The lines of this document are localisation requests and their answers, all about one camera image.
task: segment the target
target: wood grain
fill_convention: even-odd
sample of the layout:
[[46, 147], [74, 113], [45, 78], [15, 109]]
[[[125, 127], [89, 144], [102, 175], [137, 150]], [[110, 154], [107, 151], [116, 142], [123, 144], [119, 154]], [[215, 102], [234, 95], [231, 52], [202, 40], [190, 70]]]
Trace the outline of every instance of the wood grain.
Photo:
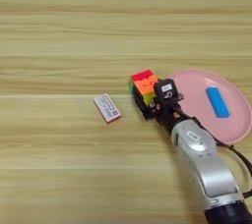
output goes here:
[[[0, 0], [1, 223], [205, 223], [127, 83], [206, 69], [252, 104], [251, 39], [251, 0]], [[123, 115], [110, 126], [93, 106], [104, 92]], [[250, 159], [251, 138], [237, 145]], [[248, 190], [242, 164], [220, 154]]]

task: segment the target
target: rubik's cube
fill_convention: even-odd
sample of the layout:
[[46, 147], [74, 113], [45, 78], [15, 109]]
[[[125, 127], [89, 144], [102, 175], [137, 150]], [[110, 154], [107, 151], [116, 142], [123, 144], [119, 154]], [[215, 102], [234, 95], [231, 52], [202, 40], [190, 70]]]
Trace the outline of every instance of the rubik's cube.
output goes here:
[[154, 102], [156, 97], [154, 91], [154, 84], [158, 82], [156, 75], [152, 71], [147, 70], [145, 72], [133, 75], [130, 79], [129, 87], [131, 93], [133, 93], [134, 88], [142, 96], [142, 100], [145, 102], [146, 106]]

